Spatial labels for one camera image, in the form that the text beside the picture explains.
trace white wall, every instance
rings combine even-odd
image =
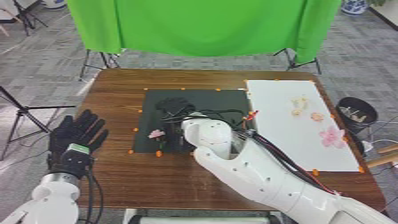
[[[22,7],[28,7],[37,0],[17,0]],[[17,15],[15,6],[12,0],[0,0],[0,8],[6,9],[14,15]],[[0,10],[0,20],[10,20],[8,14]]]
[[[372,7],[372,9],[398,26],[398,0],[388,1],[381,7]]]

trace floor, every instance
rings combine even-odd
[[[21,24],[3,25],[10,37],[0,34],[0,84],[24,105],[79,105],[97,70],[88,69],[79,82],[85,48],[69,12],[67,9],[49,11],[37,6],[33,13],[47,23],[47,28],[37,25],[30,37],[24,37]],[[323,70],[319,80],[332,102],[337,103],[344,96],[358,97],[376,108],[378,120],[387,121],[398,116],[398,32],[371,13],[358,17],[337,14],[317,59]],[[124,68],[275,71],[285,69],[284,56],[273,57],[269,54],[189,58],[127,50],[117,60]],[[97,54],[92,54],[90,64],[101,66]],[[312,65],[296,70],[316,72]],[[76,109],[60,111],[60,116],[74,114],[74,111]],[[0,142],[5,142],[14,112],[8,103],[0,99]],[[51,112],[35,111],[33,114],[44,120]],[[24,121],[17,134],[31,130],[33,125]],[[398,140],[396,132],[398,125],[390,123],[376,131],[374,140]],[[0,220],[28,200],[30,191],[46,173],[46,141],[46,136],[40,135],[15,142],[8,148],[6,159],[0,162]],[[378,142],[374,147],[380,148],[387,144]],[[374,151],[369,151],[365,158],[376,156]],[[398,171],[385,169],[387,167],[376,167],[371,172],[376,174],[374,179],[385,200],[390,202],[398,196]],[[154,211],[150,215],[161,215],[163,212]],[[398,221],[398,200],[388,204],[387,212]],[[106,210],[101,223],[120,223],[120,217],[120,210]]]

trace black mat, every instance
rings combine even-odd
[[[147,138],[152,130],[161,129],[159,118],[163,114],[156,110],[154,105],[165,98],[172,97],[182,97],[195,105],[197,110],[237,109],[245,114],[248,113],[246,95],[239,90],[149,90],[145,92],[138,133],[133,142],[133,150],[136,153],[154,153],[159,148],[159,143]],[[241,115],[237,113],[225,113],[221,116],[230,123],[237,123],[241,121]],[[191,150],[193,146],[181,138],[179,141],[166,142],[165,147],[161,148],[165,153],[188,153]]]

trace white paper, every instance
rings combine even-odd
[[[337,128],[330,118],[328,108],[319,92],[310,81],[268,81],[246,82],[248,99],[255,116],[257,132],[284,151],[300,167],[310,171],[353,171],[358,172],[358,163],[348,145],[344,148],[324,147],[319,132],[330,125]],[[293,116],[291,100],[307,98],[307,108],[301,114]],[[310,113],[324,115],[321,122],[312,121]]]

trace pink flower drawing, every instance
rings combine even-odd
[[[330,126],[326,131],[319,132],[319,137],[323,138],[321,144],[324,147],[333,146],[337,149],[344,147],[346,145],[346,142],[342,141],[344,130],[339,130],[333,126]]]
[[[165,135],[165,132],[159,131],[159,130],[156,129],[156,130],[150,132],[147,138],[157,138],[157,137],[163,136],[163,135]]]

